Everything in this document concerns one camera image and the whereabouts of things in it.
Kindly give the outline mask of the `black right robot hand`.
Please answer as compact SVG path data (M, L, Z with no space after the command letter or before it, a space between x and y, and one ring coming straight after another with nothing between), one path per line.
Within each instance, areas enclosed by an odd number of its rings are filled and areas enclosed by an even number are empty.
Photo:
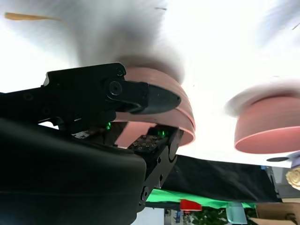
M129 225L160 188L183 132L155 125L127 150L104 136L116 114L156 114L181 98L125 80L120 63L51 71L38 88L0 96L0 222L3 225Z

